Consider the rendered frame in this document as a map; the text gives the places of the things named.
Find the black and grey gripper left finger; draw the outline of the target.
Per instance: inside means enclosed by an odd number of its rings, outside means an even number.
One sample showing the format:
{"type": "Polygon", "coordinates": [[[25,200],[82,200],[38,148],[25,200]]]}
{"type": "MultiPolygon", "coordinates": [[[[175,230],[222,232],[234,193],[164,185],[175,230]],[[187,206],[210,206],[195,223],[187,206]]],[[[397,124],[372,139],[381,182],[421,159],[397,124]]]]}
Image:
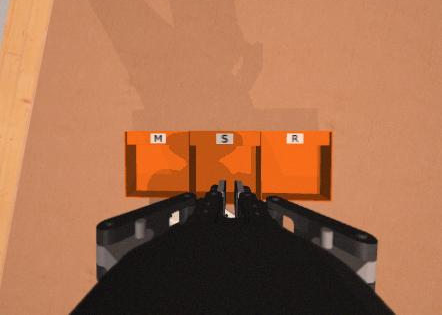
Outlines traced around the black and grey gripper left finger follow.
{"type": "Polygon", "coordinates": [[[97,281],[133,248],[182,224],[218,221],[225,207],[226,180],[219,180],[204,198],[186,192],[101,221],[96,226],[97,281]],[[179,222],[170,226],[177,211],[179,222]]]}

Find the beige domino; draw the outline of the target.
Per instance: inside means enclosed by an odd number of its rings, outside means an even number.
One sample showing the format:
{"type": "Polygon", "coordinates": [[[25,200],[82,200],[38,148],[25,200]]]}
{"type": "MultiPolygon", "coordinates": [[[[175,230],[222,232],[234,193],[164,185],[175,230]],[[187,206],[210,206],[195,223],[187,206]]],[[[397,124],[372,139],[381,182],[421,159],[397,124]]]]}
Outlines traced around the beige domino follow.
{"type": "Polygon", "coordinates": [[[173,213],[170,217],[170,226],[179,222],[179,211],[173,213]]]}

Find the white domino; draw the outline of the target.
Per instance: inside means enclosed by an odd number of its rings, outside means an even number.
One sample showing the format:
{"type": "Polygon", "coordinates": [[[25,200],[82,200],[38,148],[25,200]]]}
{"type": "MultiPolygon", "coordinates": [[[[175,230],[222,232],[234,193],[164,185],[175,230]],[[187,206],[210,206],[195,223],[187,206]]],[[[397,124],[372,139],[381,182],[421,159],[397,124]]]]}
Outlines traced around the white domino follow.
{"type": "Polygon", "coordinates": [[[225,207],[225,217],[235,217],[235,213],[225,207]]]}

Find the orange three-compartment bin rack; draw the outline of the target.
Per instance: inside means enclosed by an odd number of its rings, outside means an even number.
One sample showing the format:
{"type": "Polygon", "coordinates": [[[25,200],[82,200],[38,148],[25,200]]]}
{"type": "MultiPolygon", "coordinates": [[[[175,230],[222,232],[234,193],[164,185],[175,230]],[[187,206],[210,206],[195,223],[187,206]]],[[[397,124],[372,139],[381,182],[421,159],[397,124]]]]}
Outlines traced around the orange three-compartment bin rack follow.
{"type": "Polygon", "coordinates": [[[333,131],[124,131],[125,198],[204,198],[226,180],[258,200],[332,202],[333,131]]]}

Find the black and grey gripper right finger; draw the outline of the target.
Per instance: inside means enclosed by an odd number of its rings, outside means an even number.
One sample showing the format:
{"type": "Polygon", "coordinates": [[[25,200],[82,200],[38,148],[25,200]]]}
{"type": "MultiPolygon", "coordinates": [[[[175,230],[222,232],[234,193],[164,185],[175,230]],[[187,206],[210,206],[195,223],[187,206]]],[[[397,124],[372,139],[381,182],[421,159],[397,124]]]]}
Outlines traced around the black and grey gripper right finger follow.
{"type": "Polygon", "coordinates": [[[234,184],[235,217],[245,222],[283,227],[283,215],[294,223],[294,233],[324,248],[354,270],[374,291],[378,240],[353,226],[305,208],[278,196],[258,200],[242,181],[234,184]],[[236,189],[235,189],[236,186],[236,189]]]}

